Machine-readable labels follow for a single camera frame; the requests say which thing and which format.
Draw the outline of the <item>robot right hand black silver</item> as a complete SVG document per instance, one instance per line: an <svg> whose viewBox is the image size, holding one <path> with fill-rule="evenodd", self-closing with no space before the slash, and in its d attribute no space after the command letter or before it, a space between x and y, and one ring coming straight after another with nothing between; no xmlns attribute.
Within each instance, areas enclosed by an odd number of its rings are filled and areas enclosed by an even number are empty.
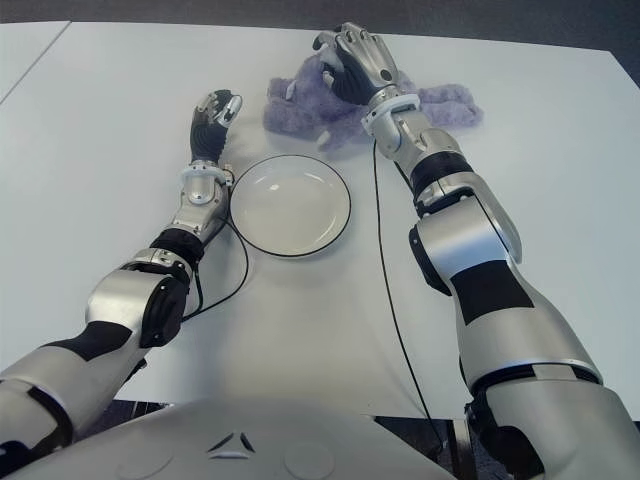
<svg viewBox="0 0 640 480"><path fill-rule="evenodd" d="M320 54L325 81L341 100L371 106L400 95L398 69L389 49L364 27L345 22L321 31L313 49Z"/></svg>

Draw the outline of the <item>robot left hand black silver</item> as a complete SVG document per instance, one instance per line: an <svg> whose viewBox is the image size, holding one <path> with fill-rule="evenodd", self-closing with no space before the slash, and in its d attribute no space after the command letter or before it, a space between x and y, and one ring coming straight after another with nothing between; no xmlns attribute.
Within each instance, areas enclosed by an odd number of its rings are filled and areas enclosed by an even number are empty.
<svg viewBox="0 0 640 480"><path fill-rule="evenodd" d="M193 110L190 127L190 150L193 161L215 165L226 145L227 134L243 105L243 98L228 89L204 96Z"/></svg>

